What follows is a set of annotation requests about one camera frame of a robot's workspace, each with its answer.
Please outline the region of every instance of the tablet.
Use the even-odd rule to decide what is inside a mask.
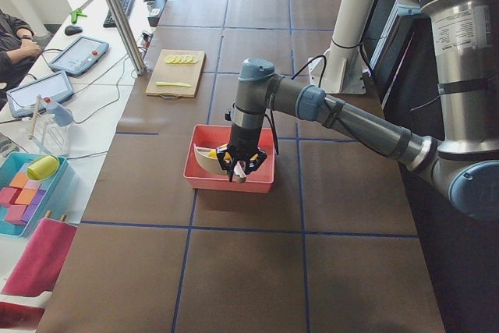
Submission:
[[[52,73],[26,85],[7,91],[10,113],[15,118],[33,114],[37,96],[50,97],[61,103],[73,95],[73,86],[64,71]]]
[[[65,71],[68,76],[79,77],[90,69],[106,53],[108,42],[80,36],[48,63],[54,72]]]

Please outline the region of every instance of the white pole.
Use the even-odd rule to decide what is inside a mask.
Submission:
[[[329,94],[366,92],[359,60],[359,42],[374,0],[342,0],[331,45],[324,53],[326,70],[321,87]],[[318,84],[323,63],[311,64],[311,82]]]

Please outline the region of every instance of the pink container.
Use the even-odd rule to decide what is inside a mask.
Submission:
[[[272,132],[262,129],[258,146],[267,152],[267,160],[246,178],[245,183],[229,182],[226,175],[214,175],[202,169],[196,161],[193,145],[216,148],[229,141],[230,126],[196,125],[189,145],[184,177],[195,189],[245,191],[248,193],[268,193],[274,182],[275,149]]]

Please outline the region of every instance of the wooden cutting board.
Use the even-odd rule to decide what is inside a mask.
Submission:
[[[197,59],[195,63],[167,63],[172,56],[191,56]],[[146,95],[175,95],[181,97],[195,97],[200,82],[201,70],[205,59],[204,51],[189,50],[161,50],[156,66],[150,76],[146,88]],[[158,86],[157,82],[187,83],[190,87]]]

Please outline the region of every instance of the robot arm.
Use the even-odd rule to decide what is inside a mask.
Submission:
[[[250,58],[242,64],[230,113],[230,141],[218,148],[229,179],[237,164],[249,174],[264,162],[257,145],[269,108],[320,122],[400,161],[471,217],[499,219],[499,83],[490,26],[499,12],[491,0],[418,2],[433,24],[445,140],[413,134]]]

